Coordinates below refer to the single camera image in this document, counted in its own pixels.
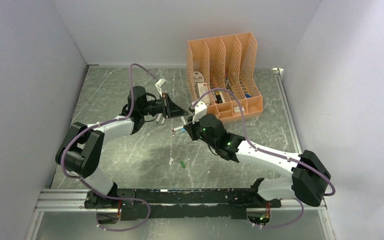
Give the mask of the white grey pen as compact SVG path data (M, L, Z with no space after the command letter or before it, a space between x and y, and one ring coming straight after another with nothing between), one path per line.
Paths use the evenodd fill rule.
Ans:
M175 127L172 129L172 132L181 132L181 129L184 129L183 126Z

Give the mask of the green pen cap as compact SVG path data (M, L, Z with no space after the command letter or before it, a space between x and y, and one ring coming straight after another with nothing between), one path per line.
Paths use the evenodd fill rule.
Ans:
M182 166L183 169L186 168L186 165L185 165L185 163L183 161L180 162L180 165Z

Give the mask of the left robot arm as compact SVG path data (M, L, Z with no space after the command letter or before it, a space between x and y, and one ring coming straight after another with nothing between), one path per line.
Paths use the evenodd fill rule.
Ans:
M156 98L143 86L133 87L127 101L121 114L111 120L88 125L73 123L55 156L58 165L100 192L98 201L106 208L112 208L118 203L119 194L117 184L99 168L103 146L138 132L146 122L146 116L162 115L172 119L188 114L167 93Z

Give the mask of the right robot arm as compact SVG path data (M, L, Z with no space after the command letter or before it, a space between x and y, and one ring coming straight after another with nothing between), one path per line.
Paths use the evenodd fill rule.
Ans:
M255 207L274 199L292 198L318 207L327 196L331 175L310 150L292 153L247 141L244 136L228 132L213 114L204 115L198 121L190 117L183 128L193 141L203 141L224 160L265 167L281 175L277 179L257 181L257 189L249 197Z

